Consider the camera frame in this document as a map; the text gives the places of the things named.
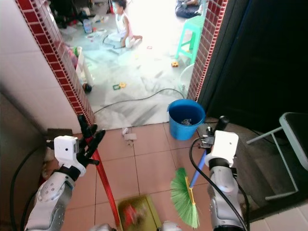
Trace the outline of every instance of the tile floor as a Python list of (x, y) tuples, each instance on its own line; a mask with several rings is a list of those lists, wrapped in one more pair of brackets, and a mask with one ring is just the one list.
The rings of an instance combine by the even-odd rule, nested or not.
[[(127, 197), (149, 194), (161, 221), (171, 220), (183, 231), (192, 231), (193, 228), (180, 220), (170, 200), (170, 182), (179, 167), (186, 168), (192, 177), (194, 170), (188, 147), (198, 134), (189, 141), (177, 141), (171, 137), (168, 123), (136, 127), (131, 132), (137, 134), (133, 146), (127, 145), (121, 130), (116, 129), (107, 131), (98, 147), (116, 203)], [(198, 162), (202, 151), (197, 147), (193, 151)], [(51, 171), (56, 166), (50, 162), (47, 169)], [(203, 179), (197, 181), (194, 195), (201, 220), (196, 230), (211, 231), (207, 184)], [(86, 231), (102, 223), (115, 227), (102, 182), (95, 166), (89, 166), (85, 176), (77, 180), (61, 230)]]
[[(180, 74), (190, 64), (190, 59), (180, 55), (179, 67), (171, 67), (185, 22), (175, 15), (174, 8), (173, 0), (131, 1), (126, 13), (134, 34), (142, 35), (143, 40), (129, 50), (113, 49), (103, 43), (104, 37), (116, 31), (113, 14), (108, 15), (107, 21), (93, 25), (97, 30), (107, 30), (100, 32), (100, 36), (86, 38), (81, 25), (73, 26), (75, 33), (63, 34), (67, 44), (83, 48), (87, 65), (95, 78), (92, 92), (88, 94), (93, 111), (118, 101), (145, 98), (165, 88), (180, 90)], [(185, 40), (190, 37), (191, 33), (186, 33)], [(113, 90), (112, 86), (119, 82), (125, 82), (127, 86)], [(167, 122), (168, 105), (180, 98), (177, 92), (164, 91), (146, 101), (116, 104), (98, 112), (96, 123), (110, 130)]]

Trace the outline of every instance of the yellow toy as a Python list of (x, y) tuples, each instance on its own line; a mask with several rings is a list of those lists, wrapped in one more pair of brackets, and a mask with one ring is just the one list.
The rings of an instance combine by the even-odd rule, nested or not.
[(172, 62), (172, 63), (171, 63), (171, 66), (172, 66), (172, 67), (178, 67), (178, 66), (179, 66), (179, 63), (178, 63), (178, 62)]
[(119, 87), (120, 88), (125, 88), (126, 87), (126, 83), (120, 82)]

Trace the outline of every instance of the robotic hand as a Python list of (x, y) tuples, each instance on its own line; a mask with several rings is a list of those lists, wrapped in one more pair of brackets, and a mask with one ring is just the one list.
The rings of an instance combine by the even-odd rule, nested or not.
[[(211, 150), (205, 156), (205, 163), (210, 168), (210, 180), (217, 187), (215, 188), (211, 182), (208, 186), (212, 226), (214, 231), (243, 231), (246, 229), (243, 226), (243, 220), (240, 220), (242, 213), (237, 200), (238, 184), (231, 170), (238, 136), (235, 133), (222, 131), (227, 123), (225, 118), (220, 118), (214, 131), (209, 127), (207, 134), (202, 138), (201, 148)], [(104, 130), (96, 132), (86, 151), (87, 143), (84, 139), (79, 141), (76, 137), (59, 136), (50, 142), (49, 146), (54, 147), (55, 157), (61, 167), (54, 171), (39, 188), (26, 231), (59, 231), (61, 229), (65, 208), (72, 196), (75, 181), (85, 174), (87, 165), (98, 164), (98, 161), (92, 160), (91, 157), (104, 134)], [(233, 209), (221, 193), (229, 199)], [(179, 225), (170, 221), (165, 221), (158, 230), (182, 231)], [(108, 224), (103, 224), (93, 227), (90, 231), (116, 230)]]

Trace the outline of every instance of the blue plastic bucket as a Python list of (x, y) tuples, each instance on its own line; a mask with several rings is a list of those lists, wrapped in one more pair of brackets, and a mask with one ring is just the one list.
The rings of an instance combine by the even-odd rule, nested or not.
[[(204, 109), (193, 100), (175, 100), (169, 105), (168, 111), (170, 133), (180, 141), (189, 140), (205, 120)], [(191, 119), (191, 125), (183, 125), (185, 119)]]

